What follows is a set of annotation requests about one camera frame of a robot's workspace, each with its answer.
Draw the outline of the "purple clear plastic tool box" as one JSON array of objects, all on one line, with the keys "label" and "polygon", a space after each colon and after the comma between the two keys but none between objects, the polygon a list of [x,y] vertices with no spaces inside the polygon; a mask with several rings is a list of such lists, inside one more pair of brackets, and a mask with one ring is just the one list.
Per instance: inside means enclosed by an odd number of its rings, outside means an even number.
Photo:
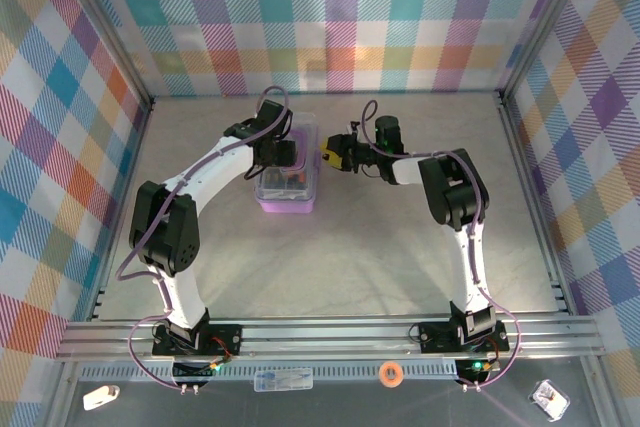
[{"label": "purple clear plastic tool box", "polygon": [[317,119],[312,113],[293,114],[285,140],[295,143],[295,163],[288,167],[268,167],[255,181],[255,198],[265,212],[312,212],[320,170],[318,131]]}]

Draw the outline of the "plaid backdrop cloth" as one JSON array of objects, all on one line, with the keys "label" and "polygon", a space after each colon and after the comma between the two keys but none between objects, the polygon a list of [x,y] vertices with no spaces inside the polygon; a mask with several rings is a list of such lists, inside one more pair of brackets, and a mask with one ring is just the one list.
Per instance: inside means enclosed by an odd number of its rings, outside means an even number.
[{"label": "plaid backdrop cloth", "polygon": [[147,89],[483,91],[547,0],[98,0]]},{"label": "plaid backdrop cloth", "polygon": [[34,427],[144,118],[79,0],[0,0],[0,427]]},{"label": "plaid backdrop cloth", "polygon": [[640,427],[640,0],[568,0],[508,102],[574,314],[604,344],[593,380]]}]

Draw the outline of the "orange tape roll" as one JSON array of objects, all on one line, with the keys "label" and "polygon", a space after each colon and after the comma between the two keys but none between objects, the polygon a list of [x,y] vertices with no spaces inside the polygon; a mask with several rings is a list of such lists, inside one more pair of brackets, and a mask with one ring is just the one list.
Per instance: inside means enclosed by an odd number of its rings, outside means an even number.
[{"label": "orange tape roll", "polygon": [[384,362],[378,371],[380,383],[386,388],[396,388],[404,380],[402,367],[393,361]]}]

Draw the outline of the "clear plastic label card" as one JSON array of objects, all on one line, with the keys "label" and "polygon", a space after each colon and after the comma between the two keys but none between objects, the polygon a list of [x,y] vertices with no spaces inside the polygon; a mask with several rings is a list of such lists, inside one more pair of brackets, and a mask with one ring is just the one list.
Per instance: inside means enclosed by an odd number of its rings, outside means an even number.
[{"label": "clear plastic label card", "polygon": [[253,381],[254,391],[258,393],[310,390],[313,385],[314,375],[311,368],[257,371]]}]

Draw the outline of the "white plastic piece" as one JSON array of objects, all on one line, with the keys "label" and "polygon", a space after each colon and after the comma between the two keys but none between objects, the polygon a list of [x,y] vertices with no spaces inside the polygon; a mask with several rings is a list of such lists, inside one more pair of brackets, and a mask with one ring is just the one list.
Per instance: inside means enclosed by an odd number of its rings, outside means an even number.
[{"label": "white plastic piece", "polygon": [[116,400],[120,395],[120,387],[117,385],[103,385],[83,396],[83,408],[85,411],[95,410]]}]

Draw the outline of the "clear plastic packet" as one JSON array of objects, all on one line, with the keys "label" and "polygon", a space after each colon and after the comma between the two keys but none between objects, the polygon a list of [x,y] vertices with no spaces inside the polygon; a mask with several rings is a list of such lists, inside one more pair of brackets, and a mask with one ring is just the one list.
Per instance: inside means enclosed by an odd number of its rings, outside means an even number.
[{"label": "clear plastic packet", "polygon": [[570,398],[549,379],[538,382],[529,399],[545,414],[549,422],[561,420],[571,404]]}]

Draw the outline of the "aluminium side rail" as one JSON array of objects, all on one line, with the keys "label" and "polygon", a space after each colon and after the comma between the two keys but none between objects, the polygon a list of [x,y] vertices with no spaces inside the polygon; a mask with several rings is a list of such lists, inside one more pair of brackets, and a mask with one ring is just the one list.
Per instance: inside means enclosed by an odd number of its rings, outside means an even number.
[{"label": "aluminium side rail", "polygon": [[106,287],[109,282],[111,268],[117,252],[119,237],[124,225],[130,192],[136,175],[138,158],[144,144],[146,132],[154,111],[155,104],[155,97],[152,97],[149,101],[146,101],[144,103],[144,115],[142,118],[142,124],[136,142],[134,144],[130,165],[125,176],[122,196],[115,211],[114,227],[111,230],[109,237],[107,238],[108,244],[104,256],[100,261],[96,274],[92,279],[91,289],[89,291],[88,305],[82,315],[83,321],[91,322],[99,317],[99,315],[95,313],[95,310],[97,307],[101,306],[101,296],[106,292]]},{"label": "aluminium side rail", "polygon": [[559,263],[559,257],[553,244],[536,185],[526,159],[524,145],[518,136],[511,116],[509,102],[500,90],[494,92],[494,100],[511,156],[514,160],[515,169],[524,194],[525,204],[536,235],[538,248],[542,255],[557,311],[562,314],[572,315],[574,314],[574,302],[571,292],[567,290],[567,284]]}]

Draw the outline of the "aluminium mounting rail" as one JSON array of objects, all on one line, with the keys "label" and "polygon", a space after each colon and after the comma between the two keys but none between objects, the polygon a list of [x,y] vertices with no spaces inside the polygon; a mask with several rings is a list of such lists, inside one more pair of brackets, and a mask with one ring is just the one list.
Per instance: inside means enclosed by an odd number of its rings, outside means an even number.
[{"label": "aluminium mounting rail", "polygon": [[[523,314],[503,317],[508,352],[446,352],[423,354],[408,337],[412,324],[448,322],[442,317],[368,316],[319,318],[216,319],[210,324],[242,326],[240,360],[401,360],[418,358],[505,361],[600,355],[604,344],[590,317]],[[152,354],[152,329],[159,322],[135,325],[125,321],[70,324],[61,341],[60,361],[125,360],[136,353],[144,360],[176,359]]]}]

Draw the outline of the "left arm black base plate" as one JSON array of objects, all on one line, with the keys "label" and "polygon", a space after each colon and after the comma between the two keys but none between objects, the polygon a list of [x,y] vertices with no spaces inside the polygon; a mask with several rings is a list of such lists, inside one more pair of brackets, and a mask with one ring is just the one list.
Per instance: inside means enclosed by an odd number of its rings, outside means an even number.
[{"label": "left arm black base plate", "polygon": [[161,322],[152,329],[154,356],[224,356],[238,355],[242,341],[239,324],[210,324],[194,329]]}]

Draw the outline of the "aluminium frame post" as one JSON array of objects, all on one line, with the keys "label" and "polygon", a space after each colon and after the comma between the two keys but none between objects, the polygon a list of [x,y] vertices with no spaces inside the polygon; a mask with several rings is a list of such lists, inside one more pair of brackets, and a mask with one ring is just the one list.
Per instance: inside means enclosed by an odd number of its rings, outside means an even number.
[{"label": "aluminium frame post", "polygon": [[496,89],[496,96],[502,103],[515,95],[567,2],[568,0],[535,0],[531,8],[525,8],[529,17],[513,45],[510,60]]},{"label": "aluminium frame post", "polygon": [[134,63],[125,50],[125,46],[107,15],[102,2],[100,0],[79,0],[79,2],[86,11],[86,15],[96,29],[98,36],[113,57],[124,79],[133,88],[146,110],[149,111],[153,107],[154,98],[149,94],[141,76],[134,67]]}]

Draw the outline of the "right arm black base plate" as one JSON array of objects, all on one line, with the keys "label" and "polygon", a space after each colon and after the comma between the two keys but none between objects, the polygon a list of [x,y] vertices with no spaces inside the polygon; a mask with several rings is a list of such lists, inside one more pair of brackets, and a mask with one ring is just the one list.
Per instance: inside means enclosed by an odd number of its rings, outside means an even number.
[{"label": "right arm black base plate", "polygon": [[510,350],[506,328],[498,321],[494,332],[462,344],[457,337],[457,330],[449,322],[418,322],[408,330],[409,339],[417,343],[423,354],[427,353],[486,353],[508,352]]}]

